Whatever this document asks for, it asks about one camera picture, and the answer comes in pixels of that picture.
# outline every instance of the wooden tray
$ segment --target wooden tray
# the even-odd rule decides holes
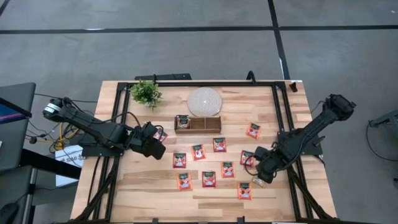
[[[221,117],[189,117],[191,119],[188,129],[177,128],[177,117],[174,118],[176,134],[216,134],[221,132]]]

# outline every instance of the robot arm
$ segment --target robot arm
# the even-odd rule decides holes
[[[254,158],[260,162],[256,166],[258,177],[270,184],[274,173],[292,165],[312,138],[329,124],[347,120],[354,113],[355,106],[343,96],[332,94],[325,100],[322,112],[306,127],[291,132],[270,151],[257,147]]]
[[[150,122],[135,128],[110,121],[101,121],[74,106],[69,98],[51,99],[43,110],[45,118],[54,122],[67,122],[95,138],[102,146],[123,152],[132,149],[146,157],[161,159],[165,147],[153,138],[157,128]]]

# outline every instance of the concrete floor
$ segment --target concrete floor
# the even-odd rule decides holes
[[[398,24],[395,0],[277,0],[275,9],[280,26]],[[0,17],[0,30],[271,25],[265,0],[11,0]],[[281,35],[290,77],[304,81],[310,107],[330,93],[358,105],[348,121],[322,133],[338,216],[396,223],[398,190],[392,178],[398,177],[398,165],[370,152],[365,128],[369,119],[398,109],[398,30]],[[273,31],[0,35],[0,85],[36,82],[37,93],[74,99],[97,99],[103,80],[153,73],[242,79],[248,70],[257,79],[283,79]],[[38,128],[54,126],[41,115],[48,100],[35,97],[32,122]],[[95,110],[93,104],[81,106]],[[371,129],[369,140],[383,156],[398,159],[398,140],[388,126]],[[25,147],[48,154],[46,145]],[[34,223],[66,221],[73,199],[37,207]]]

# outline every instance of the wooden table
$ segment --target wooden table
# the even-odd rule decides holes
[[[108,119],[114,105],[116,81],[103,82],[99,94],[95,116]],[[166,153],[159,161],[153,157],[126,151],[123,155],[113,202],[112,222],[150,222],[159,218],[160,222],[235,222],[237,217],[245,216],[247,222],[293,221],[295,220],[289,183],[286,172],[278,172],[272,184],[261,188],[253,184],[253,200],[238,200],[237,183],[249,182],[251,176],[239,165],[242,150],[256,150],[257,146],[270,148],[279,130],[271,87],[215,87],[223,98],[221,112],[221,134],[179,134],[174,132],[176,114],[191,114],[187,107],[189,93],[197,87],[160,87],[163,100],[153,112],[150,108],[139,105],[130,98],[128,111],[133,112],[144,123],[151,121],[160,124],[169,135],[164,141]],[[310,109],[302,83],[297,83],[298,92],[287,90],[296,128],[304,127],[312,120]],[[122,110],[123,94],[119,112]],[[279,93],[281,109],[284,112],[282,95]],[[261,137],[253,139],[245,135],[250,122],[261,126]],[[134,127],[136,123],[130,116],[126,124]],[[227,152],[213,152],[212,140],[225,137]],[[193,161],[190,146],[203,144],[207,158]],[[174,169],[172,154],[187,153],[187,168]],[[302,156],[303,168],[309,191],[325,209],[335,216],[332,197],[323,164],[313,156]],[[221,161],[233,161],[236,168],[235,179],[221,178]],[[88,158],[83,166],[76,193],[71,218],[77,217],[86,207],[96,158]],[[98,188],[100,161],[93,194]],[[217,186],[202,188],[201,172],[216,172]],[[176,174],[190,172],[193,179],[193,190],[179,191]],[[302,216],[305,216],[302,195],[297,189]],[[104,217],[106,200],[104,195],[101,204],[100,218]]]

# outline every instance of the monitor screen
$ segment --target monitor screen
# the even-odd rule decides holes
[[[29,112],[23,110],[22,108],[13,105],[4,99],[0,100],[0,124],[18,121],[30,116]]]

